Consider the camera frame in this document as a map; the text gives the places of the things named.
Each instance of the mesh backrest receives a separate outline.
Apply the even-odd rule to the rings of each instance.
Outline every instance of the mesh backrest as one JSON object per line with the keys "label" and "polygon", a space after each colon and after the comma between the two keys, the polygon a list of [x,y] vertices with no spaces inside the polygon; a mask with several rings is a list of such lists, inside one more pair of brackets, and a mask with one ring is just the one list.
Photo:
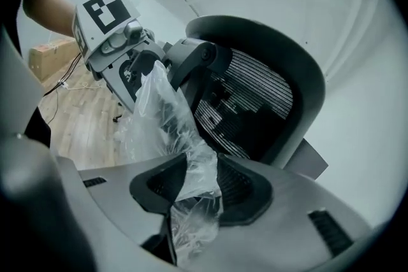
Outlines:
{"label": "mesh backrest", "polygon": [[211,74],[194,116],[225,152],[258,161],[282,131],[292,104],[291,88],[279,74],[233,49],[228,70]]}

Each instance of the vent slot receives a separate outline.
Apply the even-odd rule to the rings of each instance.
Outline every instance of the vent slot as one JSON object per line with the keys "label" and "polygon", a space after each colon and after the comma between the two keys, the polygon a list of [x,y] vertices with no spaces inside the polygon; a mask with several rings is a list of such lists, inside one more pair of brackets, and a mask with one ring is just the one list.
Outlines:
{"label": "vent slot", "polygon": [[308,216],[334,257],[353,244],[343,228],[326,210],[313,211]]}
{"label": "vent slot", "polygon": [[96,178],[92,178],[92,179],[88,179],[88,180],[84,180],[84,185],[85,187],[92,187],[92,186],[96,186],[99,185],[101,183],[106,183],[106,179],[102,178],[102,177],[96,177]]}

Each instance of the cardboard box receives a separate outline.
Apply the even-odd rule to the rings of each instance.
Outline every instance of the cardboard box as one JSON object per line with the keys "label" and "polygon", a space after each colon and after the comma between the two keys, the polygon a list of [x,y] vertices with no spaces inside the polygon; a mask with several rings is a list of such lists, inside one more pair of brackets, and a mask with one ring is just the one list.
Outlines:
{"label": "cardboard box", "polygon": [[43,82],[80,53],[75,39],[59,39],[30,49],[29,67]]}

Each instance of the plastic bag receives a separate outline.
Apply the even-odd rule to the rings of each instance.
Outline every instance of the plastic bag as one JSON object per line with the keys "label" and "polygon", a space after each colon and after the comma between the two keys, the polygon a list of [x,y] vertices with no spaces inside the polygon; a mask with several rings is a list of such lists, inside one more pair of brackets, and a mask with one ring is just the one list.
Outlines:
{"label": "plastic bag", "polygon": [[133,115],[122,116],[115,139],[124,164],[186,153],[186,178],[171,208],[178,265],[185,267],[217,234],[222,213],[217,154],[198,134],[182,91],[174,91],[161,62],[142,75]]}
{"label": "plastic bag", "polygon": [[218,219],[222,212],[221,198],[195,198],[176,202],[171,208],[171,234],[177,255],[177,265],[189,263],[218,234]]}

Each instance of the mesh seat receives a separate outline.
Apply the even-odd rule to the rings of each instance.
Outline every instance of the mesh seat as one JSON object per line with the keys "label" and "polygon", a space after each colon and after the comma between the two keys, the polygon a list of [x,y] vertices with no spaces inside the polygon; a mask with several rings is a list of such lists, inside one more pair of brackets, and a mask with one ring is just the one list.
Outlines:
{"label": "mesh seat", "polygon": [[323,105],[315,60],[279,31],[239,17],[196,18],[186,35],[233,51],[223,73],[189,81],[204,89],[192,106],[201,136],[218,152],[283,168]]}
{"label": "mesh seat", "polygon": [[258,161],[282,131],[292,104],[283,77],[233,49],[227,71],[211,74],[194,116],[226,153]]}

